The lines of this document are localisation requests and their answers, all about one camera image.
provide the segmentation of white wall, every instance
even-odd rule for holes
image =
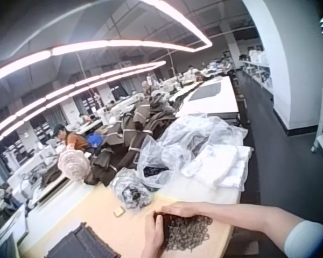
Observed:
[[[288,129],[317,125],[323,87],[323,36],[310,0],[243,0],[271,68],[274,109]]]

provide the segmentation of hand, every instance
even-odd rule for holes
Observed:
[[[176,202],[169,206],[161,207],[161,212],[189,218],[199,214],[198,206],[199,203]]]
[[[142,258],[157,258],[164,242],[163,217],[158,215],[155,221],[155,211],[145,218],[145,248]]]

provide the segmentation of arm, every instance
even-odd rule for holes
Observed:
[[[303,219],[275,207],[250,204],[219,205],[210,203],[175,203],[162,207],[162,212],[182,217],[196,214],[222,223],[266,234],[282,251],[291,230]]]

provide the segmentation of fabric pile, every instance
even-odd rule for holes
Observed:
[[[175,120],[174,112],[161,94],[141,99],[108,128],[102,151],[84,182],[108,186],[122,168],[135,169],[146,136],[157,139]]]

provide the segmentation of gray fabric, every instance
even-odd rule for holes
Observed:
[[[220,90],[221,90],[221,82],[198,88],[194,92],[192,97],[189,99],[189,101],[195,101],[197,99],[214,97],[215,95],[220,93]]]

